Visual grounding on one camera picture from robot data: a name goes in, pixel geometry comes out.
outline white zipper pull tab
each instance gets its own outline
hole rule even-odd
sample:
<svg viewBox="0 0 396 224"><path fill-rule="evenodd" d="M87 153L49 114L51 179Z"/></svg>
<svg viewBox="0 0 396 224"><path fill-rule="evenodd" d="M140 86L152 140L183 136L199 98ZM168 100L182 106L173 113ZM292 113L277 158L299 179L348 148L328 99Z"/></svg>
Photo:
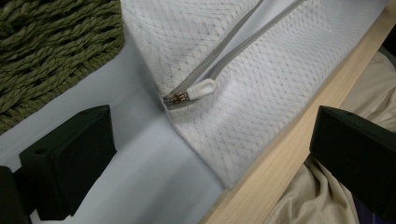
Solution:
<svg viewBox="0 0 396 224"><path fill-rule="evenodd" d="M197 100L215 92L216 87L215 80L207 78L189 87L185 92L180 92L171 99L164 100L164 103L165 105L178 105L185 101Z"/></svg>
<svg viewBox="0 0 396 224"><path fill-rule="evenodd" d="M196 100L204 96L210 95L216 90L216 82L213 79L207 78L187 89L187 95L190 100Z"/></svg>

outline white fabric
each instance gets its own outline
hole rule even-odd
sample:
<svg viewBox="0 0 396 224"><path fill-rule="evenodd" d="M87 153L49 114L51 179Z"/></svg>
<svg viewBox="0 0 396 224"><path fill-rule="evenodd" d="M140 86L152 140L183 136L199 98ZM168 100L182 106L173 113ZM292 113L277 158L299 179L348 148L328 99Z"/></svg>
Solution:
<svg viewBox="0 0 396 224"><path fill-rule="evenodd" d="M143 4L146 1L132 2ZM128 7L124 12L131 10L132 2L124 1L124 7ZM164 2L180 3L176 0ZM210 2L225 6L225 1ZM254 6L251 1L228 2L234 3L230 6L235 8L248 6L243 11ZM231 188L275 136L304 108L330 72L358 43L386 3L386 0L304 1L222 70L216 79L218 89L213 95L188 107L168 111L170 120L182 137L219 176L224 186ZM199 7L189 7L196 13L203 13L207 8L202 6L206 4L204 1ZM130 11L128 15L124 13L124 18L128 21L134 13L136 12ZM181 11L177 14L179 17L174 23L197 19ZM135 17L140 17L140 20L145 18L138 13ZM221 21L215 23L229 24L224 22L229 17L217 18ZM150 25L158 26L155 20L150 21ZM145 38L141 35L147 30L140 22L130 20L127 24L131 27L143 56L146 55L148 67L163 95L184 79L210 50L192 51L192 58L183 56L183 59L187 59L183 62L188 65L188 69L180 66L177 61L163 63L163 58L179 55L177 48L183 48L187 42L195 45L196 41L192 38L195 33L186 31L186 34L192 35L190 40L183 39L186 42L178 41L171 45L169 41L165 41L160 45L152 42L152 37ZM171 32L161 36L177 34L178 32ZM214 45L219 42L220 40L211 41ZM184 75L168 73L169 68L184 71Z"/></svg>
<svg viewBox="0 0 396 224"><path fill-rule="evenodd" d="M177 87L259 0L121 0L161 96Z"/></svg>
<svg viewBox="0 0 396 224"><path fill-rule="evenodd" d="M206 74L216 63L218 63L224 56L230 53L231 50L242 44L251 35L259 31L264 25L271 21L274 17L279 15L285 8L295 4L301 0L264 0L256 9L254 14L247 20L244 26L233 37L220 56L211 64L204 74Z"/></svg>

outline light wood surface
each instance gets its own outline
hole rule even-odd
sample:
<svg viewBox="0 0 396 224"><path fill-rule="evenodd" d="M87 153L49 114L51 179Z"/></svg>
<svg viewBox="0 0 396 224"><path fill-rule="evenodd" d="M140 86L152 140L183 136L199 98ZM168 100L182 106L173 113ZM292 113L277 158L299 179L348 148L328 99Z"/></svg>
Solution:
<svg viewBox="0 0 396 224"><path fill-rule="evenodd" d="M309 154L320 105L339 107L396 22L396 0L329 76L304 112L283 131L201 223L263 223Z"/></svg>

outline white surface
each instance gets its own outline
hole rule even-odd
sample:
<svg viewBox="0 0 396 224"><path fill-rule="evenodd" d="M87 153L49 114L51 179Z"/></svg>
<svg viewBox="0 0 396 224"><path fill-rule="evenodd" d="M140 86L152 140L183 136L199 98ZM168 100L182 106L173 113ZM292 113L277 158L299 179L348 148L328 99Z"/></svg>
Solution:
<svg viewBox="0 0 396 224"><path fill-rule="evenodd" d="M127 35L119 56L28 119L0 135L0 164L16 171L18 155L77 112L110 105L118 153L74 217L33 223L197 223L223 191L175 132Z"/></svg>

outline beige fabric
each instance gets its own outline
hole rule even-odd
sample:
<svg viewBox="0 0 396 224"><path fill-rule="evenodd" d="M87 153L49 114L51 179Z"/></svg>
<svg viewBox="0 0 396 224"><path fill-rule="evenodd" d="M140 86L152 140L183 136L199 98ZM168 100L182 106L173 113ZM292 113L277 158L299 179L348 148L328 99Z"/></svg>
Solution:
<svg viewBox="0 0 396 224"><path fill-rule="evenodd" d="M377 53L342 108L396 132L396 71ZM264 222L359 223L351 193L309 157Z"/></svg>

